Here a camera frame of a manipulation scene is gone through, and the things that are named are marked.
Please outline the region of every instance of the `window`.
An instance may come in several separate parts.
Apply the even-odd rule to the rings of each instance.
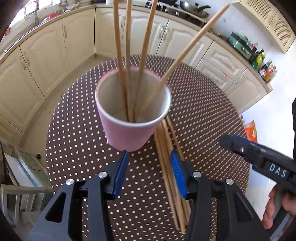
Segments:
[[[45,8],[49,5],[55,5],[55,4],[59,4],[59,0],[37,0],[38,4],[39,4],[39,9]],[[9,27],[13,26],[15,23],[17,23],[18,21],[24,19],[24,16],[33,12],[36,8],[36,3],[34,0],[30,0],[26,6],[24,8],[22,8],[17,15],[15,16],[15,18],[13,19],[13,21],[10,23]]]

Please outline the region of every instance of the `brown tablecloth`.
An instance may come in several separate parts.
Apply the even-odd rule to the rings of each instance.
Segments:
[[[131,57],[137,66],[140,56]],[[146,68],[163,76],[170,58],[148,56]],[[106,143],[95,103],[100,78],[117,68],[115,60],[104,62],[81,76],[59,102],[46,141],[48,173],[54,191],[68,178],[88,180],[117,160],[120,152]],[[243,125],[226,95],[202,73],[181,64],[167,81],[172,87],[170,119],[181,142],[185,160],[211,179],[232,178],[245,192],[249,164],[220,148],[223,133],[245,137]],[[129,154],[130,164],[120,197],[108,201],[114,238],[130,240],[182,240],[172,220],[153,136]],[[211,238],[216,232],[213,200]],[[83,202],[83,235],[88,236],[87,200]]]

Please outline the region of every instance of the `lattice panel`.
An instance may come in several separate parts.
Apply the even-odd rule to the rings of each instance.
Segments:
[[[281,43],[285,46],[289,39],[292,36],[292,32],[290,31],[290,28],[286,21],[284,21],[282,18],[278,20],[276,25],[274,26],[274,33],[277,35]]]
[[[256,13],[258,13],[264,20],[272,11],[273,7],[268,0],[250,0],[247,3]]]

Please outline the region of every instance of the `bundle of chopsticks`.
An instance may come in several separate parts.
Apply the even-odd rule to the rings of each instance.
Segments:
[[[183,199],[179,194],[170,165],[170,152],[174,149],[174,147],[168,126],[179,156],[182,160],[184,160],[180,144],[169,116],[167,116],[166,119],[163,119],[159,127],[157,127],[156,131],[154,132],[154,139],[175,228],[180,229],[181,233],[184,234],[186,232],[185,226],[189,223],[191,210],[189,201]]]
[[[230,4],[226,4],[221,8],[208,22],[207,24],[198,32],[198,34],[193,38],[193,40],[187,45],[187,47],[181,52],[179,57],[170,66],[164,76],[161,78],[160,83],[155,86],[154,90],[148,96],[148,98],[143,103],[137,103],[137,97],[140,92],[141,78],[144,72],[147,51],[149,46],[149,39],[154,19],[154,14],[157,6],[157,0],[154,0],[151,6],[149,19],[146,27],[146,33],[143,42],[142,54],[139,65],[139,76],[137,81],[137,91],[135,99],[132,99],[132,85],[130,81],[130,46],[131,46],[131,6],[132,0],[127,0],[126,6],[126,55],[125,55],[125,69],[121,62],[121,42],[120,42],[120,32],[119,32],[119,19],[118,19],[118,0],[113,0],[113,17],[114,17],[114,33],[115,33],[115,43],[116,43],[116,53],[117,62],[119,70],[119,79],[122,90],[122,96],[125,106],[126,119],[128,122],[136,122],[137,117],[149,106],[153,98],[156,96],[158,91],[160,91],[169,76],[174,72],[181,61],[186,57],[190,50],[196,45],[196,43],[201,39],[201,37],[210,29],[210,27],[219,19],[219,17],[230,7]]]

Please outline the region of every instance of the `pink cup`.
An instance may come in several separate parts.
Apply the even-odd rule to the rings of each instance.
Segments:
[[[130,81],[134,87],[132,98],[136,93],[139,69],[131,68]],[[159,84],[160,78],[149,70],[145,70],[141,80],[141,91],[138,96],[138,106],[151,94],[152,89]],[[167,115],[171,94],[165,85],[155,96],[150,105],[137,118],[136,123],[126,122],[124,103],[119,82],[118,70],[106,73],[96,87],[96,105],[107,137],[107,142],[123,151],[140,149],[153,134],[161,120]]]

